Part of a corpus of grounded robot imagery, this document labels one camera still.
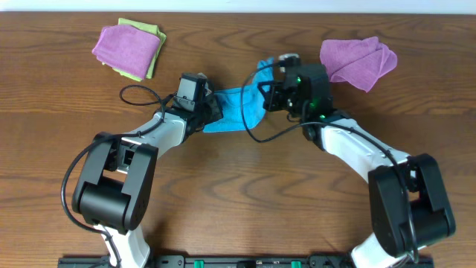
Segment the blue microfiber cloth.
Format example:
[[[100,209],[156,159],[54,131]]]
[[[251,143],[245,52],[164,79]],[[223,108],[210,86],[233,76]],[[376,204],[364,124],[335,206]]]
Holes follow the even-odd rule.
[[[245,117],[247,127],[255,128],[264,118],[264,98],[257,88],[259,82],[274,80],[274,71],[270,65],[273,57],[261,60],[257,64],[260,71],[245,78],[244,88],[236,87],[215,92],[222,105],[223,119],[207,125],[204,133],[223,133],[245,131],[242,115]]]

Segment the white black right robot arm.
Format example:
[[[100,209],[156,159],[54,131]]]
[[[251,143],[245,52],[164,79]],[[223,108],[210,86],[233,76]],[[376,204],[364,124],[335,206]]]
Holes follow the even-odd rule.
[[[404,267],[419,251],[451,237],[456,222],[437,161],[395,150],[333,106],[321,64],[280,62],[283,80],[260,82],[268,112],[298,119],[308,141],[338,157],[368,185],[373,232],[350,253],[355,267]]]

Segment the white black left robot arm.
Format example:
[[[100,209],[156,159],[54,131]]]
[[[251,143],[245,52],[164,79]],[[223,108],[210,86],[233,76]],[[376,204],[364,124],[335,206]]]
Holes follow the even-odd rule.
[[[145,267],[151,249],[144,239],[144,218],[157,160],[205,125],[222,118],[208,78],[183,73],[176,93],[155,101],[152,119],[123,134],[98,133],[75,161],[85,161],[70,203],[74,224],[102,236],[109,250],[107,267]]]

